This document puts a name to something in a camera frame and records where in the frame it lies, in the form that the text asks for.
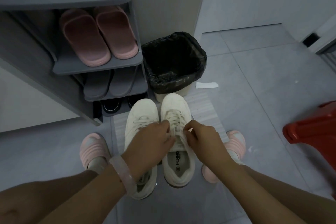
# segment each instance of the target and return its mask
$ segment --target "translucent bangle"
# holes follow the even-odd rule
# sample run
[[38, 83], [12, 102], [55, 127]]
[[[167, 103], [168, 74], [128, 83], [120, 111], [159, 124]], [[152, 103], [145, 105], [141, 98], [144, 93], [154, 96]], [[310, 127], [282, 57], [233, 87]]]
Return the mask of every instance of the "translucent bangle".
[[115, 171], [123, 182], [127, 195], [133, 196], [137, 191], [137, 184], [134, 181], [131, 172], [129, 171], [128, 165], [124, 159], [120, 155], [114, 156], [110, 159], [110, 164], [114, 167]]

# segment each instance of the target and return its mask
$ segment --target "person's left hand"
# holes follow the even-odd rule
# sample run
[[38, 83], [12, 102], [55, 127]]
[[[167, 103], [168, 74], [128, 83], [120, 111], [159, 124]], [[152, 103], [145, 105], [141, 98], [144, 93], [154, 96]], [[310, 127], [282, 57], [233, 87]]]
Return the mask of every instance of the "person's left hand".
[[176, 138], [171, 137], [169, 121], [163, 120], [142, 128], [121, 155], [135, 180], [156, 166], [168, 153]]

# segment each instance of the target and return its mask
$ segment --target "sock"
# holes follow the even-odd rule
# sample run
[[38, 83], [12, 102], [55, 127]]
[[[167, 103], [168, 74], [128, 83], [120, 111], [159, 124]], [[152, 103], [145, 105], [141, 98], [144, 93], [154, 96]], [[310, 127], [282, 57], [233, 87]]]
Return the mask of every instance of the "sock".
[[[237, 139], [244, 144], [244, 139], [243, 139], [243, 135], [241, 133], [235, 133], [233, 134], [235, 137], [237, 137]], [[233, 150], [227, 150], [227, 152], [229, 153], [229, 155], [231, 156], [231, 158], [239, 165], [245, 165], [243, 162], [240, 161], [240, 159], [238, 158], [237, 153], [235, 153]]]
[[101, 174], [107, 167], [107, 161], [104, 157], [96, 157], [89, 162], [87, 170], [95, 171]]

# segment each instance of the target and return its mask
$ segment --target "gray slipper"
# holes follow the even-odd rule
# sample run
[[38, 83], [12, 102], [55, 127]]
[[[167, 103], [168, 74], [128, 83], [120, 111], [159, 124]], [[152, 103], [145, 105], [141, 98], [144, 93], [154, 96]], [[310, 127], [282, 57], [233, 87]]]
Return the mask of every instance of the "gray slipper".
[[125, 67], [114, 70], [109, 92], [116, 98], [122, 98], [130, 93], [139, 66]]
[[96, 101], [103, 98], [108, 89], [113, 70], [91, 72], [87, 74], [84, 85], [84, 98], [86, 101]]

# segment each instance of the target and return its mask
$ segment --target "pink slide sandal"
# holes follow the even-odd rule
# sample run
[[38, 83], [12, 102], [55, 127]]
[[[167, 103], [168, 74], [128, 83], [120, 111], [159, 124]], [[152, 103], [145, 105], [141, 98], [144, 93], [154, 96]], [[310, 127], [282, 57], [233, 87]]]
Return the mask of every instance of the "pink slide sandal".
[[119, 6], [101, 6], [94, 10], [96, 23], [117, 59], [130, 59], [139, 49], [131, 25]]
[[85, 169], [88, 168], [90, 161], [96, 157], [104, 157], [106, 161], [111, 158], [105, 139], [98, 133], [91, 133], [84, 138], [79, 156]]
[[65, 11], [59, 19], [63, 35], [78, 58], [89, 67], [106, 64], [111, 53], [100, 35], [94, 18], [82, 9]]
[[[239, 133], [241, 135], [242, 141], [240, 141], [235, 136], [236, 133]], [[227, 132], [226, 134], [229, 137], [229, 141], [224, 144], [225, 148], [227, 150], [233, 150], [237, 154], [238, 159], [241, 160], [244, 157], [245, 152], [246, 152], [245, 138], [237, 130], [231, 130]], [[217, 176], [205, 165], [202, 166], [202, 174], [203, 174], [204, 179], [210, 183], [219, 182], [219, 179], [217, 178]]]

